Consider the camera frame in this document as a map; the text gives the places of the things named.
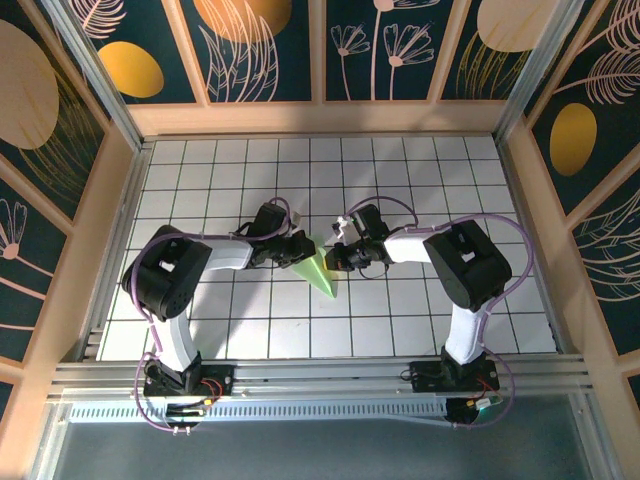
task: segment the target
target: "white grid mat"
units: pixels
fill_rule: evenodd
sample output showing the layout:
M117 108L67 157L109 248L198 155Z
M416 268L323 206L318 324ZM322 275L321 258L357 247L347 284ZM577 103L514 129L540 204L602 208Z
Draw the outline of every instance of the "white grid mat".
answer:
M489 136L162 141L121 274L161 225L226 233L276 194L323 240L337 215L372 195L412 205L423 226L479 212L516 218ZM379 207L390 228L410 220L396 204ZM522 273L527 258L518 233L479 223L514 276ZM343 275L335 300L288 270L267 267L206 274L189 308L204 359L320 358L436 354L448 335L451 302L428 264L392 265L376 280ZM485 335L493 350L555 351L533 277L494 312ZM150 343L146 322L118 287L98 359L136 360Z

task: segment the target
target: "yellow oval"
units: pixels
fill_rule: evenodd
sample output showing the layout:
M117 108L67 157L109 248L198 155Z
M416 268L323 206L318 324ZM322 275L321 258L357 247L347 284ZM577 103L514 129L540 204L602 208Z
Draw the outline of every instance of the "yellow oval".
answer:
M148 98L160 93L164 87L164 76L158 62L133 43L109 43L98 51L98 55L122 93Z
M29 35L0 20L0 138L39 148L58 122L55 70Z
M211 30L227 40L239 43L260 38L255 33L250 33L255 26L251 28L245 3L256 19L264 18L274 37L284 30L291 19L291 0L194 0L193 3Z
M551 129L551 164L560 175L575 175L585 166L596 144L598 125L593 112L581 103L564 107Z
M482 0L478 35L498 52L524 52L538 44L557 0Z

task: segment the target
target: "purple cable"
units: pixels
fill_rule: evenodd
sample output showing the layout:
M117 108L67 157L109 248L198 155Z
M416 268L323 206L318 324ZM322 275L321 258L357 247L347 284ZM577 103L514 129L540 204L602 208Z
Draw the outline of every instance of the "purple cable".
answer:
M276 203L278 201L282 202L285 206L285 211L286 211L285 218L282 221L282 225L280 226L280 228L278 228L276 231L268 235L263 235L261 237L243 237L242 235L237 235L234 233L229 233L228 235L204 235L199 233L167 233L166 235L161 235L157 238L154 238L149 243L147 243L145 247L140 251L136 259L133 261L133 267L131 269L131 300L133 302L133 305L136 307L136 310L138 310L140 315L142 315L142 317L145 318L150 324L149 330L151 331L151 336L153 337L153 342L156 345L156 353L158 355L161 354L163 351L162 342L160 341L160 337L158 336L156 327L153 324L153 318L149 313L145 312L145 310L142 308L142 305L140 305L140 300L138 299L138 291L136 288L138 284L138 272L140 271L140 265L142 263L142 259L144 258L144 256L149 252L149 250L151 250L156 245L162 242L165 242L167 240L176 240L178 238L189 238L193 240L245 240L245 241L251 241L251 242L260 242L264 240L269 240L270 238L280 235L281 233L283 233L283 231L288 230L291 227L291 209L289 207L289 202L287 202L282 197L273 197L271 200L269 200L269 203ZM152 354L151 352L144 353L142 355L142 358L138 362L138 368L136 369L136 378L134 380L134 388L133 388L133 396L136 401L136 406L138 408L138 411L142 415L142 417L146 420L146 422L149 425L151 425L154 428L157 428L158 430L162 430L165 432L173 432L174 429L165 427L151 420L147 416L147 414L144 413L144 411L142 410L142 406L140 405L140 397L138 394L138 376L140 375L142 364L149 358L157 358L157 356ZM178 429L176 431L185 432L186 430Z
M527 232L525 232L524 228L522 228L516 222L514 222L510 218L503 217L502 215L496 215L496 214L493 214L493 213L476 213L476 214L473 214L473 215L467 215L465 217L458 218L456 220L452 220L451 222L447 222L447 223L445 223L443 225L440 225L440 226L437 226L437 227L407 228L406 229L407 233L435 233L435 232L439 232L440 230L447 229L451 225L455 225L457 223L465 222L467 220L474 220L476 218L486 218L486 219L489 219L489 220L498 220L500 222L507 223L507 224L511 225L513 228L515 228L518 231L518 233L520 233L520 235L522 236L522 238L524 240L524 244L525 244L525 247L526 247L526 250L527 250L528 260L527 260L527 266L524 269L524 273L522 275L520 275L520 278L518 278L513 283L513 285L511 285L509 288L507 288L504 292L502 292L501 295L499 295L498 297L494 298L493 300L491 300L488 303L487 308L485 309L484 314L482 315L482 319L480 320L479 331L478 331L478 343L480 344L482 349L487 353L487 355L495 357L496 360L498 360L502 364L504 369L507 371L507 374L509 376L510 387L511 387L511 395L509 396L509 402L507 403L507 406L504 408L504 410L502 410L502 412L500 412L500 414L496 418L494 418L493 420L490 420L490 421L485 422L485 423L480 423L480 424L477 424L477 425L473 425L473 424L472 425L461 425L462 427L468 428L468 429L488 427L490 425L494 425L494 424L498 423L500 420L502 420L507 415L509 410L511 410L511 407L513 406L513 402L515 401L516 382L515 382L515 380L513 378L513 372L511 371L511 368L509 368L509 365L507 364L507 362L500 355L498 355L497 353L494 353L491 350L489 350L487 348L487 346L484 344L484 330L486 328L487 321L489 320L489 316L491 315L491 310L493 310L493 307L495 307L496 304L501 302L507 295L509 295L511 292L513 292L516 288L518 288L520 285L522 285L522 282L525 281L525 279L529 275L529 272L531 272L531 269L533 268L533 242L531 241L531 238L529 237L529 235L527 235Z
M415 223L409 223L405 225L405 227L416 227L416 228L418 227L418 216L416 215L416 212L413 210L413 208L411 208L409 205L404 203L402 200L398 200L397 198L393 198L393 197L387 197L386 195L374 195L373 197L365 198L364 200L359 201L353 207L351 207L347 211L347 213L344 214L345 217L351 215L353 212L356 211L358 207L360 207L361 205L364 205L365 203L369 203L371 200L388 200L389 202L402 205L404 208L406 208L409 211L409 213L411 213L411 215L413 216L413 219L415 220Z

